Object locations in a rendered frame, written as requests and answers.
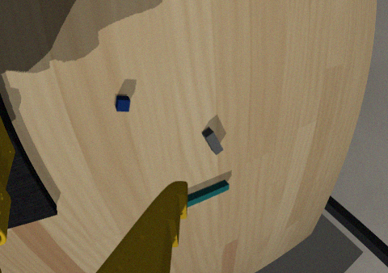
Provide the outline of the turquoise rod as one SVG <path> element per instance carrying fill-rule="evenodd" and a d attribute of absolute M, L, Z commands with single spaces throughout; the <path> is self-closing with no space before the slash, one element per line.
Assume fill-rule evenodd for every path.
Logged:
<path fill-rule="evenodd" d="M 226 180 L 213 184 L 210 187 L 206 187 L 200 191 L 194 192 L 188 195 L 188 207 L 198 204 L 204 200 L 207 200 L 215 195 L 219 195 L 224 191 L 229 190 L 229 184 Z"/>

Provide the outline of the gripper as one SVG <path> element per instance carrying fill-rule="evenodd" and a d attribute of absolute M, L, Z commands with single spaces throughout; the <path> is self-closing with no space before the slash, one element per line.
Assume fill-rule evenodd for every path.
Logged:
<path fill-rule="evenodd" d="M 170 273 L 179 246 L 180 219 L 187 218 L 188 183 L 169 184 L 144 211 L 96 273 Z"/>

